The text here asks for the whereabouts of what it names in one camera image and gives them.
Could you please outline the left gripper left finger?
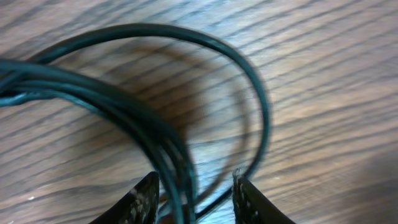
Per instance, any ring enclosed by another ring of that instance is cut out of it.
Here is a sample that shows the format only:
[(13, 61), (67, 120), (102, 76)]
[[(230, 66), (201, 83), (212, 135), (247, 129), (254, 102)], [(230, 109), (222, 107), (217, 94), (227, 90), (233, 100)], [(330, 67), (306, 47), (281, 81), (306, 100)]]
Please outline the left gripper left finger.
[(152, 171), (90, 224), (156, 224), (158, 206), (159, 175)]

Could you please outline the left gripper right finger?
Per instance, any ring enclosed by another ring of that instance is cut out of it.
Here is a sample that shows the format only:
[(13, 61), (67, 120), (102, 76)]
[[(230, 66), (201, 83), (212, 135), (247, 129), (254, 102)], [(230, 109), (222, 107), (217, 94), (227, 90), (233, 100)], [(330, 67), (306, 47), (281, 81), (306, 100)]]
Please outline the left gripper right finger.
[(295, 224), (240, 169), (233, 172), (232, 199), (235, 224)]

